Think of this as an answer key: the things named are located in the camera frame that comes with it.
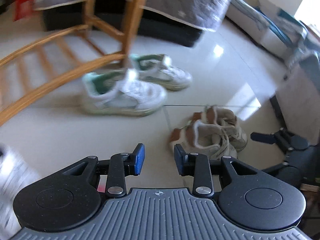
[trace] ribbed plastic surface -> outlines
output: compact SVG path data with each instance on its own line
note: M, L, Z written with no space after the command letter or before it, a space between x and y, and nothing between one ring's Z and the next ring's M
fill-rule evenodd
M192 196L187 189L132 189L110 199L86 224L59 233L22 229L14 240L303 240L297 228L279 233L255 233L226 220L210 199Z

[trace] metal pivot bolt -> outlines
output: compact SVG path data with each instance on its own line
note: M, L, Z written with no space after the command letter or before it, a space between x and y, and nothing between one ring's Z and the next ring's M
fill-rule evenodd
M118 187L118 186L110 187L110 188L108 188L108 192L112 195L118 195L123 192L123 188Z
M206 195L211 193L211 189L209 187L197 187L196 192L201 195Z

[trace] crosshair marking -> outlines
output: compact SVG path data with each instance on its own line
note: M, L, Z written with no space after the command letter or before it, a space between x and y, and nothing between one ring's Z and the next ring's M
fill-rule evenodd
M161 195L163 195L164 193L163 193L162 191L158 190L155 194L156 194L157 196L161 196Z

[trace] wooden chair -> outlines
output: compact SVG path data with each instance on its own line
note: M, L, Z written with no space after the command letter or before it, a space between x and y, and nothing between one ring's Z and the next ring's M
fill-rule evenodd
M83 74L102 67L112 61L126 59L130 51L132 40L135 38L138 31L143 12L141 7L145 4L145 1L146 0L132 0L132 2L127 3L123 21L123 31L120 31L94 15L95 0L86 0L83 10L84 24L46 36L45 38L39 39L21 49L18 49L0 60L0 126L39 98L65 83L77 79ZM88 39L87 35L92 26L97 27L112 38L121 42L122 50L112 54L104 54L103 51ZM91 46L100 55L100 57L90 62L81 63L63 38L65 35L70 33L76 33L76 35L81 37L89 46ZM48 42L55 42L64 55L74 62L76 67L61 75L57 75L43 49L43 45ZM24 62L24 53L29 51L35 51L37 53L43 71L47 77L47 82L35 89L31 89L30 80ZM21 82L24 90L24 96L17 101L11 102L9 98L6 65L13 60L16 60L19 81Z

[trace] window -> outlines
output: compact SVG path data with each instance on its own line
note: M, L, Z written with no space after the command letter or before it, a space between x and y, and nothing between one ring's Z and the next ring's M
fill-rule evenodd
M308 26L320 30L320 0L302 0L294 17Z

